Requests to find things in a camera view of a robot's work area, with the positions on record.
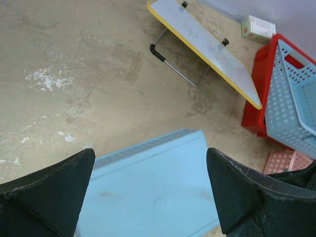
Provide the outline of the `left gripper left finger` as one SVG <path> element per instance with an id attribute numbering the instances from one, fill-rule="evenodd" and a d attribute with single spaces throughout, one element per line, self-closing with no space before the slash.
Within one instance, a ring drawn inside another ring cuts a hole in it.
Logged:
<path id="1" fill-rule="evenodd" d="M 95 152 L 73 156 L 0 186 L 2 237 L 72 237 L 89 184 Z"/>

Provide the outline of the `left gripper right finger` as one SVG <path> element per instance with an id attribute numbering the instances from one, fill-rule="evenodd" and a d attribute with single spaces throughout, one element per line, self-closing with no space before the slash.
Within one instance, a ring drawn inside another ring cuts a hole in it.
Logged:
<path id="1" fill-rule="evenodd" d="M 314 237 L 316 190 L 245 166 L 216 148 L 207 171 L 222 233 L 228 237 Z"/>

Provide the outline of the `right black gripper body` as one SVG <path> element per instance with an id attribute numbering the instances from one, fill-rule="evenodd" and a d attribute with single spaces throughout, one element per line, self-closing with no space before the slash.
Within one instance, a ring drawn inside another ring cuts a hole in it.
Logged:
<path id="1" fill-rule="evenodd" d="M 307 168 L 301 170 L 269 174 L 268 176 L 300 188 L 315 190 L 316 162 L 313 161 Z"/>

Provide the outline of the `large pink basket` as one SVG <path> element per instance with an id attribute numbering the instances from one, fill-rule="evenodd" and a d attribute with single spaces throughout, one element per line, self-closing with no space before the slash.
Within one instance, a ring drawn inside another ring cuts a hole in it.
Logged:
<path id="1" fill-rule="evenodd" d="M 270 153 L 264 174 L 282 173 L 307 168 L 314 160 L 297 151 Z"/>

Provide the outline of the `small blue perforated basket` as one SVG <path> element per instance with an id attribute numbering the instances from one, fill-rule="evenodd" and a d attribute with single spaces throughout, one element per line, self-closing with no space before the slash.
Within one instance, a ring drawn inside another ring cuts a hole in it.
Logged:
<path id="1" fill-rule="evenodd" d="M 316 64 L 278 39 L 265 111 L 267 135 L 316 158 Z"/>

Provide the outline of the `large blue basket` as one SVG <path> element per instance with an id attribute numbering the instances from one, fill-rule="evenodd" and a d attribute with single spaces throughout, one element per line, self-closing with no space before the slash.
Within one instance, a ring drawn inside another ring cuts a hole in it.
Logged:
<path id="1" fill-rule="evenodd" d="M 97 158 L 78 237 L 200 237 L 219 225 L 200 130 L 181 129 Z"/>

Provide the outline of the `red plastic tray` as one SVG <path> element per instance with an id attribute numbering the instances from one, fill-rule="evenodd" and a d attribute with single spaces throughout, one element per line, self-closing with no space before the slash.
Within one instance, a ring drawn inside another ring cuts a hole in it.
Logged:
<path id="1" fill-rule="evenodd" d="M 265 124 L 265 109 L 267 103 L 267 97 L 270 88 L 270 79 L 273 71 L 273 64 L 275 58 L 275 51 L 277 47 L 277 40 L 281 39 L 290 45 L 293 49 L 297 50 L 300 54 L 303 55 L 307 60 L 313 64 L 316 61 L 304 53 L 300 48 L 291 43 L 286 39 L 282 34 L 275 34 L 270 43 L 262 47 L 256 52 L 254 58 L 254 64 L 252 68 L 252 79 L 254 81 L 255 87 L 259 94 L 259 98 L 262 103 L 262 109 L 257 110 L 252 106 L 248 101 L 245 103 L 243 117 L 241 121 L 241 126 L 248 129 L 249 131 L 255 133 L 258 137 L 263 137 L 270 142 L 273 142 L 277 145 L 285 147 L 284 144 L 270 138 L 266 134 L 266 124 Z"/>

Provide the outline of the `small white box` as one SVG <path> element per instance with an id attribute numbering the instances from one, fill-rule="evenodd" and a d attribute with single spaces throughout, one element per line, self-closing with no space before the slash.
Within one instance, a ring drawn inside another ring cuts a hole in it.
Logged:
<path id="1" fill-rule="evenodd" d="M 276 34 L 274 23 L 248 15 L 241 22 L 242 37 L 263 44 L 269 43 Z"/>

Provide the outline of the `yellow-edged whiteboard stand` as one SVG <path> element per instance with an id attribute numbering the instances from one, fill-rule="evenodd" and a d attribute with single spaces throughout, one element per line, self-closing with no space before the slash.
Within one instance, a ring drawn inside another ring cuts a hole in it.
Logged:
<path id="1" fill-rule="evenodd" d="M 147 9 L 252 106 L 262 108 L 248 69 L 187 11 L 186 6 L 175 0 L 151 0 Z"/>

